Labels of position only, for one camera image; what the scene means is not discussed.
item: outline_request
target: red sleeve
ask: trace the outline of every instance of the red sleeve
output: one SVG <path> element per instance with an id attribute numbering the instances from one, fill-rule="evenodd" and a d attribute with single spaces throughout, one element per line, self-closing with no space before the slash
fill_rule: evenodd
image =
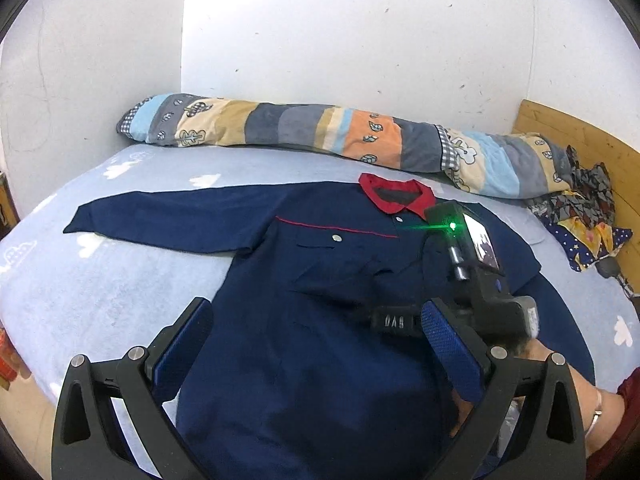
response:
<path id="1" fill-rule="evenodd" d="M 597 478 L 640 423 L 640 368 L 620 385 L 618 394 L 625 399 L 625 414 L 613 436 L 587 459 L 586 480 Z"/>

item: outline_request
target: light blue bedsheet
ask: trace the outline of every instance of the light blue bedsheet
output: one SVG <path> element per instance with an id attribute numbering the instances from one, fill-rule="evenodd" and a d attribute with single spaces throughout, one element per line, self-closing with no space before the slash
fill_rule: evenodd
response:
<path id="1" fill-rule="evenodd" d="M 414 178 L 317 153 L 218 146 L 126 148 L 48 197 L 0 242 L 0 319 L 38 385 L 56 402 L 73 355 L 82 352 L 96 362 L 148 345 L 194 296 L 212 298 L 231 262 L 228 254 L 202 256 L 88 233 L 63 235 L 79 205 L 132 190 L 356 182 L 363 172 Z M 558 242 L 523 206 L 420 180 L 437 196 L 482 203 L 532 245 L 542 273 L 562 295 L 584 335 L 598 386 L 616 389 L 638 366 L 638 318 L 615 280 L 604 280 L 594 268 L 573 272 Z M 175 401 L 166 408 L 173 418 Z M 124 407 L 119 404 L 117 410 L 132 438 Z M 142 446 L 132 448 L 153 471 Z"/>

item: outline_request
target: striped blanket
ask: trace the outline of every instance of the striped blanket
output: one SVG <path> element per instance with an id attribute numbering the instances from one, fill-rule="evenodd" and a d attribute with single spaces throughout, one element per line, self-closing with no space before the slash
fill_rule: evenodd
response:
<path id="1" fill-rule="evenodd" d="M 460 189 L 501 198 L 569 189 L 566 155 L 539 134 L 463 133 L 331 105 L 164 94 L 134 106 L 117 131 L 159 146 L 284 146 L 411 173 L 444 171 Z"/>

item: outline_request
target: small screen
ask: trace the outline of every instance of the small screen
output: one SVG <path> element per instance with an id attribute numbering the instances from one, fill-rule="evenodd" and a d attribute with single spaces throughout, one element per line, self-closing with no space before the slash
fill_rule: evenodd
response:
<path id="1" fill-rule="evenodd" d="M 494 269 L 499 269 L 494 247 L 491 245 L 491 240 L 489 240 L 489 235 L 484 226 L 468 215 L 465 215 L 465 222 L 466 228 L 469 229 L 469 234 L 473 240 L 474 247 L 476 248 L 478 260 Z"/>

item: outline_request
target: clothing pile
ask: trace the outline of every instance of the clothing pile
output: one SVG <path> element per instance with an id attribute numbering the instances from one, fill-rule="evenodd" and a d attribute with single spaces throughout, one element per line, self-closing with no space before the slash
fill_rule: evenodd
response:
<path id="1" fill-rule="evenodd" d="M 633 231 L 614 227 L 616 207 L 604 163 L 580 167 L 568 146 L 572 188 L 527 200 L 527 205 L 562 245 L 573 270 L 581 272 L 606 256 L 615 256 Z"/>

